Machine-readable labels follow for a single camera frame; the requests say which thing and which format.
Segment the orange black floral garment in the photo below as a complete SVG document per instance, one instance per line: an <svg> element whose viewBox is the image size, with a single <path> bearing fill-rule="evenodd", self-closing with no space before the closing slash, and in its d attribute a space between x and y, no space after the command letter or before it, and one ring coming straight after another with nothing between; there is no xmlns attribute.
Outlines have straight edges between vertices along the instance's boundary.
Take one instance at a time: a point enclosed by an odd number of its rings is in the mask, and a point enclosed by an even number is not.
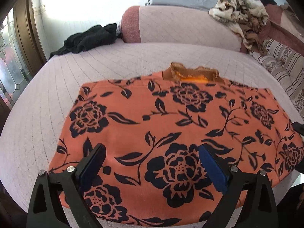
<svg viewBox="0 0 304 228"><path fill-rule="evenodd" d="M273 186L303 158L303 140L269 89L167 72L80 87L51 173L76 166L98 145L106 156L83 197L103 220L172 226L206 220L221 193L202 167L206 147Z"/></svg>

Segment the striped floral blanket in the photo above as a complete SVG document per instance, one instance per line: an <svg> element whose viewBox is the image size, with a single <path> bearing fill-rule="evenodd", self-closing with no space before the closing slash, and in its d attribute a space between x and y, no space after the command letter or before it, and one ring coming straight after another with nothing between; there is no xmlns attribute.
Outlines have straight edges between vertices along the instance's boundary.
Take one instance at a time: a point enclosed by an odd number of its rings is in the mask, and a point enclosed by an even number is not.
<svg viewBox="0 0 304 228"><path fill-rule="evenodd" d="M271 91L279 103L294 117L303 119L303 55L274 39L263 44L267 54L249 51L277 86Z"/></svg>

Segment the pink quilted bed cover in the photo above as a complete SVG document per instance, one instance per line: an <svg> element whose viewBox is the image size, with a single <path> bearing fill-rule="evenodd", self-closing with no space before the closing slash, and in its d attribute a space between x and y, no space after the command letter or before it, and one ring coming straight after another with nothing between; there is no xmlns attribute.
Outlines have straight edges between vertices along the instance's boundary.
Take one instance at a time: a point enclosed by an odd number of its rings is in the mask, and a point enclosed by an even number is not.
<svg viewBox="0 0 304 228"><path fill-rule="evenodd" d="M47 169L80 87L103 79L130 79L166 69L215 68L221 76L252 87L270 88L293 121L301 117L280 84L250 55L179 43L124 43L51 58L20 95L1 133L1 182L24 211L38 172Z"/></svg>

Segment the dark red blanket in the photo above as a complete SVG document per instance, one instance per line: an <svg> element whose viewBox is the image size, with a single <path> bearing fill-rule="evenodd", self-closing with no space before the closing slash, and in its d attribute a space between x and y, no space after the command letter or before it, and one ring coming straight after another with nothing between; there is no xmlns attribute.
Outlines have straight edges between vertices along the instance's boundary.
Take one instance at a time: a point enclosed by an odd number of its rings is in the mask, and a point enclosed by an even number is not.
<svg viewBox="0 0 304 228"><path fill-rule="evenodd" d="M265 8L269 19L260 32L262 42L271 38L303 55L303 28L282 25L283 9L280 6L268 4Z"/></svg>

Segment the beige garment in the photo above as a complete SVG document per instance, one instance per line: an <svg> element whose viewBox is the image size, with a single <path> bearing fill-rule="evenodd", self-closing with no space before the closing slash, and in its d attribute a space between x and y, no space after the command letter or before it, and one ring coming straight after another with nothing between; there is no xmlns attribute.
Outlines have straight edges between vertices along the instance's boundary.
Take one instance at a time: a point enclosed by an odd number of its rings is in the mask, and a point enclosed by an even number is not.
<svg viewBox="0 0 304 228"><path fill-rule="evenodd" d="M301 27L303 28L303 23L300 21L295 11L288 3L284 3L283 5L280 5L280 7L283 9L282 19L281 19L282 25L285 26L293 25L296 28L301 28Z"/></svg>

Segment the cream brown patterned garment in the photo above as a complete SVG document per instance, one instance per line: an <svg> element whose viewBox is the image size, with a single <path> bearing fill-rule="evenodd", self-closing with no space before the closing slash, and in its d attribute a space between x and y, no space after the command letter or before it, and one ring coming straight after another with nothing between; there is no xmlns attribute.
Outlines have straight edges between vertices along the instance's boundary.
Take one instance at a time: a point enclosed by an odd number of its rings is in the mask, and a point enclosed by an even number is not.
<svg viewBox="0 0 304 228"><path fill-rule="evenodd" d="M267 54L260 33L269 15L260 0L218 0L208 14L238 35L247 50Z"/></svg>

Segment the pink cylindrical bolster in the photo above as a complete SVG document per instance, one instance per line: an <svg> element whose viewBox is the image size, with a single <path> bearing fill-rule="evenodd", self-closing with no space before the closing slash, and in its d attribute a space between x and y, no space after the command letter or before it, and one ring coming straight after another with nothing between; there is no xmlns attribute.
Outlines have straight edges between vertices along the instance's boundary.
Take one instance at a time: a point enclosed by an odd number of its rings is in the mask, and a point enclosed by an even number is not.
<svg viewBox="0 0 304 228"><path fill-rule="evenodd" d="M246 53L239 36L206 11L176 6L132 6L121 20L125 43L181 43Z"/></svg>

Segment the wooden glass door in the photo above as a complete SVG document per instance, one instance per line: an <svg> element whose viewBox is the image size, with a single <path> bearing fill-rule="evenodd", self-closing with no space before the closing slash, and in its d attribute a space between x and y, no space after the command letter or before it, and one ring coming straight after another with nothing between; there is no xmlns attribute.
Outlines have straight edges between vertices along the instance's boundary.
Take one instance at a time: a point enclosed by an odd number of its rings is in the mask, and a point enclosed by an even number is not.
<svg viewBox="0 0 304 228"><path fill-rule="evenodd" d="M47 61L40 0L1 0L1 126Z"/></svg>

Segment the black crumpled garment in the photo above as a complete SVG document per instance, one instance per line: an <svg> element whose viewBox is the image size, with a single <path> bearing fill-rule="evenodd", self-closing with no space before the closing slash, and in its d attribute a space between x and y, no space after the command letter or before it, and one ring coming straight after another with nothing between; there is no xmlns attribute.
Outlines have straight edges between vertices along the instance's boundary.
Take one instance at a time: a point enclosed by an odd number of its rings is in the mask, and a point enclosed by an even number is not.
<svg viewBox="0 0 304 228"><path fill-rule="evenodd" d="M68 53L78 54L93 48L112 44L117 40L117 23L106 26L95 25L90 29L69 36L63 43L63 47L51 52L49 59L53 56L61 56Z"/></svg>

